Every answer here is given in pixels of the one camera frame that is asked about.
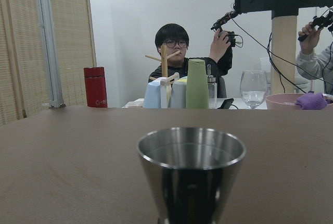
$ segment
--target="person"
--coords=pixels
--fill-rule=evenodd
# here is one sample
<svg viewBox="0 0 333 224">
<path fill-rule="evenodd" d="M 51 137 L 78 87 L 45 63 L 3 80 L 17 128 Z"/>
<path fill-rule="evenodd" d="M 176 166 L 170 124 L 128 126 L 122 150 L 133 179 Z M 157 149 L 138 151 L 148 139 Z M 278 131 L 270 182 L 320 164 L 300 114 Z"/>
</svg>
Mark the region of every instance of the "person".
<svg viewBox="0 0 333 224">
<path fill-rule="evenodd" d="M 301 50 L 297 55 L 296 64 L 298 73 L 306 79 L 314 80 L 323 78 L 323 80 L 333 83 L 333 49 L 328 46 L 320 54 L 314 52 L 314 48 L 319 42 L 319 36 L 323 28 L 316 29 L 312 27 L 313 22 L 305 25 L 302 31 L 298 32 L 299 36 L 307 35 L 303 42 L 300 42 Z M 333 85 L 324 82 L 325 93 L 333 94 Z"/>
<path fill-rule="evenodd" d="M 211 74 L 216 77 L 217 82 L 217 96 L 219 96 L 219 77 L 228 73 L 228 70 L 232 67 L 233 52 L 228 42 L 227 32 L 223 32 L 219 37 L 220 30 L 218 29 L 213 38 L 213 42 L 210 46 L 209 57 L 199 57 L 196 59 L 205 60 L 206 66 L 211 65 Z M 176 72 L 180 77 L 187 76 L 188 60 L 185 57 L 188 49 L 189 37 L 186 30 L 175 23 L 169 23 L 161 27 L 155 36 L 155 45 L 158 53 L 161 55 L 161 46 L 166 45 L 166 54 L 171 55 L 177 51 L 179 54 L 170 57 L 168 59 L 168 77 L 172 76 Z M 159 78 L 162 76 L 161 65 L 150 74 L 149 77 Z"/>
</svg>

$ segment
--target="wine glass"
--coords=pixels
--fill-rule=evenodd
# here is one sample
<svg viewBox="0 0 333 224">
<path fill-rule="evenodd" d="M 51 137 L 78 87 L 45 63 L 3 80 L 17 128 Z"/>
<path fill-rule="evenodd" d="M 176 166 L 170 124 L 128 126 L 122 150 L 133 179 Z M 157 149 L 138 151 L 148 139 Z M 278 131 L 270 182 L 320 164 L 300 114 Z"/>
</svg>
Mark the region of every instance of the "wine glass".
<svg viewBox="0 0 333 224">
<path fill-rule="evenodd" d="M 266 72 L 262 70 L 245 70 L 240 81 L 240 95 L 245 104 L 255 109 L 266 99 L 268 93 Z"/>
</svg>

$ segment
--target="brown table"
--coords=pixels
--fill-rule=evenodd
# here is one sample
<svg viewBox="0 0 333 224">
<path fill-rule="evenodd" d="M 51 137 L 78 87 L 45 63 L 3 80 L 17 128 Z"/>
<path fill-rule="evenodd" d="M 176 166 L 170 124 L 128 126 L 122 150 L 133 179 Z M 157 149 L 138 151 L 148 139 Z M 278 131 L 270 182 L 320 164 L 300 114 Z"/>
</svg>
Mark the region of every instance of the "brown table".
<svg viewBox="0 0 333 224">
<path fill-rule="evenodd" d="M 0 223 L 156 224 L 136 153 L 147 132 L 230 132 L 247 155 L 221 223 L 333 223 L 329 111 L 67 106 L 0 127 Z"/>
</svg>

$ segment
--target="gray sweatshirt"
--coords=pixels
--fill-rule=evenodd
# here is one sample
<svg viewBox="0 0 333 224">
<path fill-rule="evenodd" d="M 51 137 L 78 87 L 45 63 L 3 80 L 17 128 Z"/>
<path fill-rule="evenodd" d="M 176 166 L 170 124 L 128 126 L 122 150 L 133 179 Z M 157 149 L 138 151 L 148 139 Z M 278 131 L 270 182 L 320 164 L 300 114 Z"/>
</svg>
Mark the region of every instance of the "gray sweatshirt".
<svg viewBox="0 0 333 224">
<path fill-rule="evenodd" d="M 333 83 L 333 47 L 330 50 L 328 46 L 320 54 L 316 55 L 312 52 L 309 55 L 305 55 L 299 52 L 296 63 L 298 66 L 302 67 L 308 73 L 315 77 L 307 74 L 305 71 L 297 67 L 298 73 L 309 80 L 315 80 L 317 78 L 323 78 L 325 81 Z M 327 94 L 333 94 L 333 85 L 326 83 Z"/>
</svg>

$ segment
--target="green tumbler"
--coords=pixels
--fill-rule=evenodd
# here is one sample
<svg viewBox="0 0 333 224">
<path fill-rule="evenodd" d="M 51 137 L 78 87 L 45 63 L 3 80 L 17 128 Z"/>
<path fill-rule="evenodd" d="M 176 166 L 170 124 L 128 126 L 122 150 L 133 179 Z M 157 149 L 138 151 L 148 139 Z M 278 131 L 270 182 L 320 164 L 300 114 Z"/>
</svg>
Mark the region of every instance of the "green tumbler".
<svg viewBox="0 0 333 224">
<path fill-rule="evenodd" d="M 204 60 L 188 61 L 186 108 L 208 108 L 208 84 Z"/>
</svg>

